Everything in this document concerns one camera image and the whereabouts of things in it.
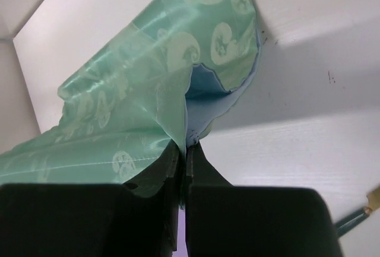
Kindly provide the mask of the gold knife dark handle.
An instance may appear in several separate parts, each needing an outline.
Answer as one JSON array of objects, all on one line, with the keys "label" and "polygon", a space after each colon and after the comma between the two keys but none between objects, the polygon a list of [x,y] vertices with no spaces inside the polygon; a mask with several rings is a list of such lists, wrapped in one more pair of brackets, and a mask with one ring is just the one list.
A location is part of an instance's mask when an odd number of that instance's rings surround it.
[{"label": "gold knife dark handle", "polygon": [[379,183],[362,192],[362,203],[334,222],[337,237],[341,238],[379,211]]}]

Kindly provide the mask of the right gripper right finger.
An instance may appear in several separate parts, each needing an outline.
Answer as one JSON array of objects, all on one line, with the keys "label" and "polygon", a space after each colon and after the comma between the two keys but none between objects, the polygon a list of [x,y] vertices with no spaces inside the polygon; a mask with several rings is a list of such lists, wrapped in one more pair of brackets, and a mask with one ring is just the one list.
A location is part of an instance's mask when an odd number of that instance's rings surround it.
[{"label": "right gripper right finger", "polygon": [[189,256],[341,256],[321,195],[309,188],[234,186],[193,145],[186,157]]}]

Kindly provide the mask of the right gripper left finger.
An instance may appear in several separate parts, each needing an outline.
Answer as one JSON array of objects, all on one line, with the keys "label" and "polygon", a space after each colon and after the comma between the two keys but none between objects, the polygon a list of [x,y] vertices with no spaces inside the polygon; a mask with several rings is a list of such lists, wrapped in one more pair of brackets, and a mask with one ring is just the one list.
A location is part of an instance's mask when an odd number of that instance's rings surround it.
[{"label": "right gripper left finger", "polygon": [[1,186],[2,256],[172,256],[180,151],[122,184]]}]

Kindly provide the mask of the green patterned cloth placemat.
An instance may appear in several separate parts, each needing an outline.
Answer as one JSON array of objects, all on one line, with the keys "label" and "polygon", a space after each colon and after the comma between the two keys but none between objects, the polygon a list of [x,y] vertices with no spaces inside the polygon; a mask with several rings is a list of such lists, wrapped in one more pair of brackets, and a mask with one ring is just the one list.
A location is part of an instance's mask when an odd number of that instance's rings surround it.
[{"label": "green patterned cloth placemat", "polygon": [[58,89],[57,126],[1,155],[1,183],[124,183],[182,154],[251,83],[252,0],[152,0]]}]

